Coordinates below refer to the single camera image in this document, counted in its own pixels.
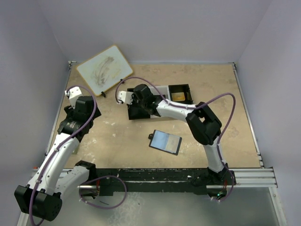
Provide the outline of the black and white tray organizer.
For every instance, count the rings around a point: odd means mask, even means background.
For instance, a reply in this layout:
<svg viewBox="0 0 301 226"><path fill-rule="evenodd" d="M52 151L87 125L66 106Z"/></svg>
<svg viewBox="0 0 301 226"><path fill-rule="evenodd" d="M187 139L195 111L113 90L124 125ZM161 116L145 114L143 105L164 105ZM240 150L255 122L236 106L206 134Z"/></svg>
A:
<svg viewBox="0 0 301 226"><path fill-rule="evenodd" d="M157 86L157 89L166 99L176 102L177 105L193 104L190 87L188 84ZM127 105L129 120L144 120L144 119L157 118L157 116L150 115L144 109L142 109L139 106L138 100L134 95L132 95L132 99L133 99L132 104Z"/></svg>

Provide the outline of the black leather card holder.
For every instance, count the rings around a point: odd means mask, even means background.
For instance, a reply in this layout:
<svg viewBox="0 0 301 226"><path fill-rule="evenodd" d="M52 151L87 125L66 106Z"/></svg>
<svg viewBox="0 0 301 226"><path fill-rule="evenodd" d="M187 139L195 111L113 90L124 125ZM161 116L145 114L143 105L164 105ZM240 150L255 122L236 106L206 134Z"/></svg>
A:
<svg viewBox="0 0 301 226"><path fill-rule="evenodd" d="M148 136L148 139L150 140L149 147L177 156L179 153L179 150L180 150L182 138L180 136L177 136L180 138L177 152L170 153L165 150L168 135L171 135L171 134L165 133L160 130L154 130L153 133L149 134L149 136Z"/></svg>

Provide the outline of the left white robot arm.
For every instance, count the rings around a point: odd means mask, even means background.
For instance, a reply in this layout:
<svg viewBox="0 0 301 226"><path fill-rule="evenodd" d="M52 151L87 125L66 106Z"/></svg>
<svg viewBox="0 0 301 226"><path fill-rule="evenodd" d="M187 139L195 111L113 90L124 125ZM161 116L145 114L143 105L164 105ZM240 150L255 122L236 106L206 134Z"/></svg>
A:
<svg viewBox="0 0 301 226"><path fill-rule="evenodd" d="M79 161L71 172L59 178L72 152L101 113L92 96L79 96L64 108L66 118L60 123L51 150L26 186L18 186L14 196L21 212L42 220L53 221L63 200L82 183L96 178L93 163Z"/></svg>

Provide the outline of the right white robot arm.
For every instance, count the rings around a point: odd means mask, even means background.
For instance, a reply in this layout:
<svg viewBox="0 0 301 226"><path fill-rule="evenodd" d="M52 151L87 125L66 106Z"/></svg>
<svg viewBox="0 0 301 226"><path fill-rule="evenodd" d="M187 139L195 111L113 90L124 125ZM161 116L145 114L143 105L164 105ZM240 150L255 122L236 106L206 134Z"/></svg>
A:
<svg viewBox="0 0 301 226"><path fill-rule="evenodd" d="M222 123L209 106L199 108L198 105L187 105L163 99L154 95L145 84L136 86L133 90L133 101L150 115L168 117L188 124L190 131L203 145L208 160L208 168L214 173L220 173L225 168L225 161L217 148L221 134Z"/></svg>

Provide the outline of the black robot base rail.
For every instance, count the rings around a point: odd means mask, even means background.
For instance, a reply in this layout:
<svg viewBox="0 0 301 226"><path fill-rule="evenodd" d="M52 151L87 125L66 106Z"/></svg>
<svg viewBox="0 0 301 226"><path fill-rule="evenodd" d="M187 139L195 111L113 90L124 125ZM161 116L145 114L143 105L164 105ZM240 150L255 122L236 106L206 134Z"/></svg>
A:
<svg viewBox="0 0 301 226"><path fill-rule="evenodd" d="M141 193L193 193L196 195L214 194L217 197L226 195L226 186L236 184L234 171L224 169L214 173L209 168L96 168L95 164L79 161L76 166L89 170L88 181L96 185L99 180L99 195L112 196L115 192Z"/></svg>

